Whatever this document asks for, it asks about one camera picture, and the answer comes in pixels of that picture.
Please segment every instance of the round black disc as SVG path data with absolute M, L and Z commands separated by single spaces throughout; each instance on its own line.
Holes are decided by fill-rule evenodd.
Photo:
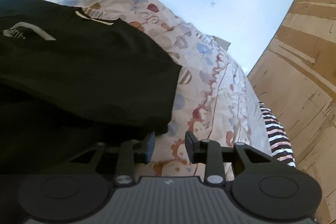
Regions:
M 66 222 L 95 211 L 108 193 L 108 183 L 99 174 L 31 175 L 20 185 L 18 200 L 32 217 Z
M 322 191 L 308 175 L 240 174 L 232 183 L 233 198 L 246 211 L 276 221 L 312 216 Z

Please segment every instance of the patterned fabric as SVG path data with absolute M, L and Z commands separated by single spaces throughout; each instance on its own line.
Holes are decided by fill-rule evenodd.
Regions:
M 259 102 L 259 106 L 266 124 L 272 156 L 279 161 L 283 161 L 289 166 L 295 167 L 292 146 L 283 126 L 280 124 L 271 110 L 265 107 L 263 102 Z
M 203 34 L 157 0 L 46 1 L 82 7 L 91 18 L 120 18 L 151 37 L 183 67 L 169 131 L 157 137 L 152 162 L 138 165 L 137 175 L 203 177 L 204 165 L 189 162 L 184 146 L 187 130 L 198 139 L 215 140 L 226 147 L 245 142 L 271 155 L 259 100 L 241 67 L 213 36 Z M 231 164 L 224 167 L 227 179 L 234 179 Z

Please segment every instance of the silver screw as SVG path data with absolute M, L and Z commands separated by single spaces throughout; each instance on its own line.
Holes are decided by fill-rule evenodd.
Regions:
M 132 182 L 132 178 L 128 175 L 120 175 L 116 177 L 116 182 L 119 184 L 129 184 Z
M 219 184 L 224 181 L 224 178 L 219 175 L 211 175 L 207 177 L 207 181 L 211 184 Z

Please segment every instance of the black and white striped cloth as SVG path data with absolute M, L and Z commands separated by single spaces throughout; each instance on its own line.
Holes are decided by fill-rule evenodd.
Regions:
M 259 107 L 265 121 L 272 156 L 289 166 L 296 167 L 292 146 L 283 126 L 263 102 L 259 102 Z

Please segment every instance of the white logo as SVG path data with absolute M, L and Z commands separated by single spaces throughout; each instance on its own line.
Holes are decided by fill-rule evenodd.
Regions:
M 174 183 L 174 181 L 170 179 L 170 180 L 166 180 L 165 183 L 170 185 L 170 184 Z

